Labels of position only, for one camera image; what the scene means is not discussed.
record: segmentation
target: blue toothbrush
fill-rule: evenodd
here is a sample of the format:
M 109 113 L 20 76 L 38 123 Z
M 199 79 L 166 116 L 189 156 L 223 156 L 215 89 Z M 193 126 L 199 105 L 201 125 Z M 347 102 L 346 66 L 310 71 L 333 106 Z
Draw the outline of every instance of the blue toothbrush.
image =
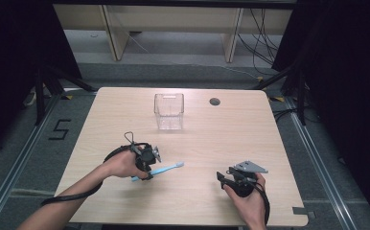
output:
M 174 169 L 174 168 L 179 168 L 179 167 L 182 167 L 184 166 L 184 162 L 183 161 L 179 161 L 179 162 L 176 162 L 176 164 L 174 165 L 171 165 L 169 167 L 165 167 L 165 168 L 161 168 L 161 169 L 157 169 L 157 170 L 153 170 L 150 172 L 151 175 L 157 175 L 157 174 L 160 174 L 160 173 L 163 173 L 163 172 L 166 172 L 168 170 L 171 170 L 171 169 Z M 131 181 L 137 181 L 139 180 L 140 178 L 138 178 L 138 176 L 134 176 L 131 178 Z

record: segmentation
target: hand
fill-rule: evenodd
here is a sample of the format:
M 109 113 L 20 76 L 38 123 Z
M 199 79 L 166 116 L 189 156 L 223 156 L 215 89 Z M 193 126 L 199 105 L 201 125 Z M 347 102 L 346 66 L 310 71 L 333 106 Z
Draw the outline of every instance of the hand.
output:
M 256 172 L 256 175 L 257 183 L 261 184 L 264 190 L 266 188 L 265 187 L 266 180 L 260 173 Z M 254 190 L 253 193 L 251 193 L 247 197 L 240 197 L 228 185 L 224 185 L 223 189 L 233 200 L 234 205 L 239 211 L 239 215 L 250 229 L 254 230 L 266 229 L 265 224 L 266 208 L 264 205 L 263 198 L 261 197 L 257 190 Z
M 107 170 L 107 176 L 115 175 L 119 177 L 138 176 L 146 178 L 148 174 L 139 170 L 135 166 L 135 153 L 130 150 L 122 151 L 101 165 Z

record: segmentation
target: clear plastic cup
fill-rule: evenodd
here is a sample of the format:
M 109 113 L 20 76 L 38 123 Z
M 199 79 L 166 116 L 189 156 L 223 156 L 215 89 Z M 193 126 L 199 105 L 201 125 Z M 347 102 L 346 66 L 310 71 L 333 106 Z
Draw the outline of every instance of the clear plastic cup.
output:
M 183 94 L 155 94 L 154 113 L 159 129 L 182 129 Z

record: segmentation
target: gray floor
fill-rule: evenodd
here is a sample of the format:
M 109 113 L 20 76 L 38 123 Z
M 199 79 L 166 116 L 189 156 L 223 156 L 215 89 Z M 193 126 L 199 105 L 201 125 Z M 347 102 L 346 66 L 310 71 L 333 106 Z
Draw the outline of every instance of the gray floor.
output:
M 258 83 L 258 77 L 269 78 L 274 74 L 270 65 L 253 58 L 238 42 L 232 63 L 224 61 L 218 34 L 187 33 L 140 33 L 133 34 L 121 61 L 114 61 L 103 32 L 66 31 L 74 55 L 80 65 L 83 78 L 95 86 L 184 86 L 201 88 L 248 88 Z M 255 45 L 251 35 L 243 39 Z M 278 43 L 280 36 L 273 37 Z M 263 54 L 265 46 L 258 49 Z M 184 84 L 179 76 L 189 73 Z M 280 96 L 281 82 L 266 89 L 270 97 Z M 65 87 L 74 87 L 65 82 Z M 24 218 L 39 207 L 39 202 L 52 196 L 69 159 L 82 124 L 94 100 L 94 95 L 74 94 L 71 100 L 59 100 L 51 112 L 42 134 L 27 164 L 16 181 L 12 193 L 0 214 L 0 229 L 14 229 Z M 286 103 L 270 102 L 274 111 L 287 108 Z M 370 229 L 370 207 L 347 168 L 337 161 L 338 152 L 333 141 L 316 113 L 306 110 L 307 125 L 313 142 L 322 156 L 333 182 L 349 209 L 358 229 Z M 313 166 L 308 150 L 303 144 L 293 117 L 282 117 L 277 125 L 282 136 L 297 185 L 309 216 L 309 224 L 302 229 L 344 229 L 333 203 L 330 201 Z M 58 137 L 53 132 L 59 119 L 70 119 L 61 125 L 68 128 L 62 141 L 51 141 Z M 35 107 L 28 106 L 20 111 L 9 132 L 1 141 L 0 186 L 12 168 L 34 129 Z M 99 224 L 84 224 L 81 229 L 101 229 Z

